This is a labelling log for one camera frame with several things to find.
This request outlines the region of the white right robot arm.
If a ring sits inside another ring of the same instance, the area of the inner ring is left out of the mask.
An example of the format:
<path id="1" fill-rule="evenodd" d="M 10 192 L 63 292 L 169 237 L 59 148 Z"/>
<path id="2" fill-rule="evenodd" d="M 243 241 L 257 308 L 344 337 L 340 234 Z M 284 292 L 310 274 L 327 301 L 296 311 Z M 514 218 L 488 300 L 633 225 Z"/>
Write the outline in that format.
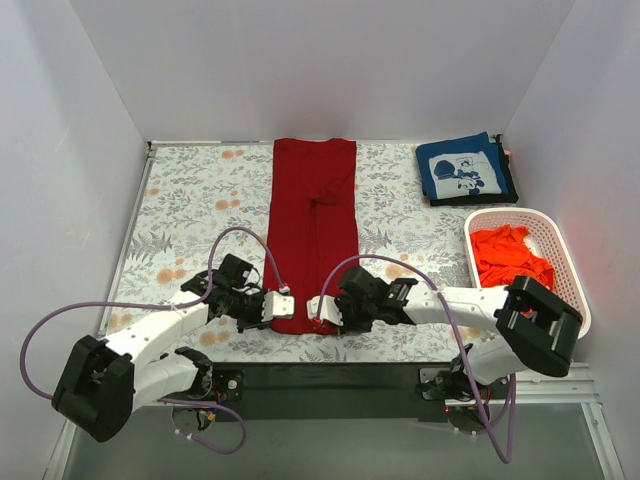
<path id="1" fill-rule="evenodd" d="M 469 401 L 525 370 L 563 378 L 582 330 L 579 310 L 527 276 L 507 286 L 434 290 L 415 278 L 387 283 L 354 266 L 341 276 L 338 289 L 338 296 L 324 297 L 321 317 L 342 333 L 367 332 L 382 321 L 446 324 L 491 334 L 481 344 L 464 341 L 446 369 L 424 381 L 424 395 L 438 400 Z"/>

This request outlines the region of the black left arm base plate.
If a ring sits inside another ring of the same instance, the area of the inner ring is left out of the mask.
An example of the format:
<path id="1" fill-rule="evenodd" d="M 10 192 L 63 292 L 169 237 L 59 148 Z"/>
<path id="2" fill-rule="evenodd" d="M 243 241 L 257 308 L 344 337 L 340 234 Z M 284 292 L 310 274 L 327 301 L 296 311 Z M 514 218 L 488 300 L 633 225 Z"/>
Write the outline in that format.
<path id="1" fill-rule="evenodd" d="M 204 376 L 200 400 L 237 402 L 242 399 L 245 376 L 241 370 L 217 369 Z"/>

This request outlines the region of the black folded t-shirt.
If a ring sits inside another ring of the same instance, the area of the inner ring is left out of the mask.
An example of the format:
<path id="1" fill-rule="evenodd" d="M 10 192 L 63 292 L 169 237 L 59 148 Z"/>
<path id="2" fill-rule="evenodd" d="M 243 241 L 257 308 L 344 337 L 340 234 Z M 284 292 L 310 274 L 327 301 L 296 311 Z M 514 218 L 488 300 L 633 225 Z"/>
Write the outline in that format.
<path id="1" fill-rule="evenodd" d="M 505 178 L 507 193 L 506 194 L 479 194 L 453 197 L 449 199 L 429 199 L 432 207 L 438 206 L 473 206 L 473 205 L 498 205 L 498 204 L 516 204 L 519 200 L 515 184 L 509 169 L 509 155 L 501 142 L 496 141 L 500 158 L 500 166 Z"/>

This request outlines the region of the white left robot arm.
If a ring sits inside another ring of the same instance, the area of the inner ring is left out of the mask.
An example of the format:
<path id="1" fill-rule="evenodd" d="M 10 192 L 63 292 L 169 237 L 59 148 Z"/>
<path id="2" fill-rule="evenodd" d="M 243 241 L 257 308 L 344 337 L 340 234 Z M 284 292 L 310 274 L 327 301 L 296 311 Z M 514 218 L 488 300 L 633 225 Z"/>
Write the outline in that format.
<path id="1" fill-rule="evenodd" d="M 73 346 L 52 407 L 95 440 L 113 438 L 131 414 L 172 395 L 186 401 L 233 401 L 241 376 L 218 373 L 204 353 L 178 341 L 229 316 L 240 331 L 262 327 L 280 309 L 279 294 L 249 282 L 253 267 L 231 254 L 220 266 L 181 285 L 166 310 L 151 313 L 103 339 Z"/>

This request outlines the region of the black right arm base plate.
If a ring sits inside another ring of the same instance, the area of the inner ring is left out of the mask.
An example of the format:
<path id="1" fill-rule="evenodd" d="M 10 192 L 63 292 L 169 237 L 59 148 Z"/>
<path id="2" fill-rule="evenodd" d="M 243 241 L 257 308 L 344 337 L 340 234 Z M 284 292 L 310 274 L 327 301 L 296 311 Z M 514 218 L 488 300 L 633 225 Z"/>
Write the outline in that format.
<path id="1" fill-rule="evenodd" d="M 478 384 L 477 389 L 484 404 L 493 399 L 505 399 L 509 380 L 501 377 L 490 385 Z M 420 368 L 417 392 L 424 400 L 455 400 L 464 403 L 475 401 L 468 377 L 463 372 L 450 372 L 444 368 Z"/>

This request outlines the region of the dark red t-shirt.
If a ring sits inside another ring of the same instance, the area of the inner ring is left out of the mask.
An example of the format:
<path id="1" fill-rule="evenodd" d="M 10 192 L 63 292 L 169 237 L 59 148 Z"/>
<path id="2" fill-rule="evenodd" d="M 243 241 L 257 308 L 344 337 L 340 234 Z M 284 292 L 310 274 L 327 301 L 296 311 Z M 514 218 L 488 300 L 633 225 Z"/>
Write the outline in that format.
<path id="1" fill-rule="evenodd" d="M 294 316 L 271 323 L 279 334 L 336 333 L 308 318 L 306 302 L 338 263 L 359 253 L 356 158 L 357 144 L 340 138 L 274 142 L 267 245 L 295 298 Z"/>

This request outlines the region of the white plastic laundry basket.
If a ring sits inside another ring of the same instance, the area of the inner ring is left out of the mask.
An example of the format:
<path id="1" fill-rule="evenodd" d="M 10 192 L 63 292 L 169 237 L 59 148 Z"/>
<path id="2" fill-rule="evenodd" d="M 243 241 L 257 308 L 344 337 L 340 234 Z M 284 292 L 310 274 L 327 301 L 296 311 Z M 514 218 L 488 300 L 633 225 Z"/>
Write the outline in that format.
<path id="1" fill-rule="evenodd" d="M 471 234 L 481 230 L 495 230 L 504 225 L 528 229 L 529 234 L 524 238 L 524 244 L 533 255 L 547 260 L 554 268 L 552 291 L 582 315 L 578 339 L 584 338 L 591 327 L 591 312 L 561 232 L 556 223 L 542 212 L 520 207 L 494 207 L 477 210 L 467 217 L 464 238 L 471 285 L 481 287 Z"/>

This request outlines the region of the orange t-shirt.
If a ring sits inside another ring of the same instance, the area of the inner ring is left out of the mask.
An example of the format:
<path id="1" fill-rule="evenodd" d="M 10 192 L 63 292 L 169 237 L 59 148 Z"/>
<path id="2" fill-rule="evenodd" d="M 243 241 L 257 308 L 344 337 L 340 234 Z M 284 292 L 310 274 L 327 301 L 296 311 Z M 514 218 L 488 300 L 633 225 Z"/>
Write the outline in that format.
<path id="1" fill-rule="evenodd" d="M 555 289 L 555 269 L 548 260 L 534 255 L 526 246 L 524 240 L 529 234 L 527 227 L 511 225 L 471 234 L 482 287 L 511 285 L 517 276 L 527 276 L 551 291 Z"/>

